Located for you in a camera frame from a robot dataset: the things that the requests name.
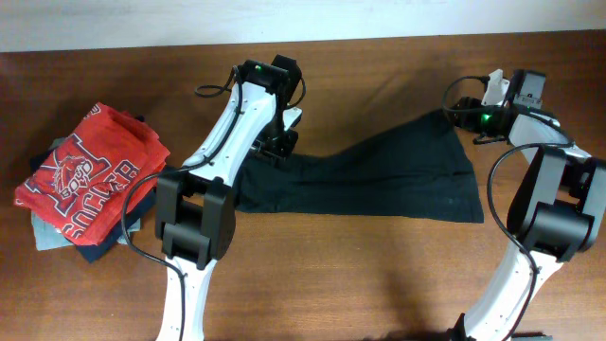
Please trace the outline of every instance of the black cloth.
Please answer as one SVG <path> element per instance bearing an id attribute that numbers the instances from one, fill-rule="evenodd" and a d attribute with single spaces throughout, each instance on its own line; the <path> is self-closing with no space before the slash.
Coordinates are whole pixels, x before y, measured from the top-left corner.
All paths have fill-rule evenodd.
<path id="1" fill-rule="evenodd" d="M 329 157 L 247 158 L 234 193 L 243 212 L 484 222 L 472 163 L 441 111 Z"/>

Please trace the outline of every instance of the white wall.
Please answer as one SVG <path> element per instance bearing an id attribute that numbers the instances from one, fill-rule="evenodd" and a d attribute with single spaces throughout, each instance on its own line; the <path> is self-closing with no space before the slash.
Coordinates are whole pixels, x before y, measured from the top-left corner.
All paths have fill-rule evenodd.
<path id="1" fill-rule="evenodd" d="M 588 28 L 605 0 L 0 0 L 0 51 Z"/>

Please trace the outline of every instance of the wooden table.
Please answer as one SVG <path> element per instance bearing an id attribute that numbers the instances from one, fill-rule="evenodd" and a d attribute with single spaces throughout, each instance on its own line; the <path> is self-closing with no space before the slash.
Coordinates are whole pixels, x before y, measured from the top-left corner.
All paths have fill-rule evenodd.
<path id="1" fill-rule="evenodd" d="M 606 158 L 606 32 L 470 35 L 344 42 L 207 45 L 0 54 L 0 339 L 153 340 L 166 269 L 116 247 L 88 264 L 73 247 L 38 252 L 29 212 L 13 207 L 28 159 L 69 134 L 97 101 L 144 115 L 180 165 L 203 142 L 226 98 L 192 95 L 223 84 L 232 64 L 296 58 L 308 84 L 297 153 L 330 154 L 437 108 L 463 75 L 530 68 L 548 75 L 544 108 L 578 144 Z M 480 96 L 465 84 L 452 98 Z M 482 295 L 506 238 L 486 203 L 486 178 L 508 147 L 476 147 L 484 224 L 402 217 L 237 214 L 211 282 L 211 340 L 361 340 L 444 331 Z M 521 155 L 495 183 L 500 214 L 525 173 Z M 160 255 L 153 214 L 134 241 Z M 565 264 L 519 331 L 558 340 L 606 337 L 606 239 Z"/>

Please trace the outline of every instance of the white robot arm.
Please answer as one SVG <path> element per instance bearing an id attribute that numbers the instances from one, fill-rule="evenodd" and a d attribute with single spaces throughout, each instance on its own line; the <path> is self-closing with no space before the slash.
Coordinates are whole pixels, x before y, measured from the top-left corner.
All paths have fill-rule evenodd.
<path id="1" fill-rule="evenodd" d="M 212 271 L 227 251 L 235 230 L 231 187 L 249 153 L 285 158 L 297 140 L 293 126 L 301 110 L 288 105 L 300 80 L 296 61 L 276 56 L 271 65 L 247 61 L 238 66 L 234 86 L 219 121 L 184 166 L 209 162 L 188 173 L 161 176 L 157 187 L 156 237 L 166 261 L 185 277 L 183 340 L 204 340 L 204 309 Z M 183 199 L 204 195 L 204 207 Z M 179 339 L 181 286 L 168 270 L 168 286 L 158 341 Z"/>
<path id="2" fill-rule="evenodd" d="M 574 144 L 560 149 L 544 146 L 522 149 L 530 144 L 570 142 L 559 130 L 560 123 L 540 110 L 544 80 L 543 74 L 518 70 L 508 81 L 503 79 L 502 70 L 496 70 L 490 74 L 482 105 L 500 106 L 504 111 L 495 117 L 491 117 L 494 113 L 489 110 L 485 110 L 489 114 L 477 111 L 477 125 L 471 122 L 474 117 L 465 117 L 467 123 L 454 119 L 467 128 L 479 129 L 476 131 L 481 134 L 507 135 L 508 142 L 520 149 L 530 163 L 509 208 L 507 229 L 529 251 L 539 272 L 531 290 L 530 259 L 518 245 L 509 242 L 485 294 L 461 315 L 452 330 L 453 341 L 509 338 L 516 320 L 524 313 L 529 293 L 532 299 L 564 262 L 570 261 L 576 252 L 589 249 L 596 239 L 606 208 L 604 163 Z M 508 101 L 508 108 L 501 105 L 504 101 Z M 495 121 L 491 126 L 487 122 L 490 119 Z M 578 203 L 557 200 L 559 189 L 567 189 Z"/>

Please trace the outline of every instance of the folded clothes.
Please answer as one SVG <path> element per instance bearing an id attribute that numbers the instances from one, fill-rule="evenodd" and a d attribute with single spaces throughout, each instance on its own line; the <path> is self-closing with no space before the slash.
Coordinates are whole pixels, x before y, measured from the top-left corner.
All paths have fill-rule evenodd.
<path id="1" fill-rule="evenodd" d="M 14 202 L 59 227 L 74 244 L 99 244 L 119 221 L 130 185 L 160 171 L 168 155 L 147 125 L 98 103 L 15 190 Z M 154 185 L 141 186 L 128 210 Z"/>
<path id="2" fill-rule="evenodd" d="M 144 118 L 137 117 L 136 119 L 143 121 Z M 36 172 L 38 168 L 40 168 L 49 154 L 52 153 L 52 151 L 57 148 L 57 146 L 59 146 L 63 140 L 64 138 L 56 138 L 50 146 L 49 151 L 40 155 L 35 155 L 29 159 L 29 166 L 32 173 Z M 145 198 L 143 198 L 143 200 L 131 212 L 129 212 L 129 214 L 127 214 L 126 226 L 128 227 L 129 232 L 135 232 L 141 228 L 140 218 L 143 217 L 143 215 L 147 213 L 147 211 L 150 210 L 154 204 L 155 193 L 150 191 L 150 193 L 148 193 L 148 195 L 146 195 Z M 39 251 L 73 245 L 73 243 L 68 241 L 61 234 L 60 230 L 58 230 L 52 224 L 43 221 L 33 212 L 31 213 L 31 222 L 34 228 L 36 248 Z M 122 235 L 122 226 L 120 222 L 113 227 L 110 234 L 100 245 L 78 247 L 78 250 L 85 259 L 87 259 L 89 262 L 93 262 L 109 251 L 109 249 L 116 243 L 116 236 L 119 237 L 117 239 L 118 242 L 126 244 L 126 240 Z"/>

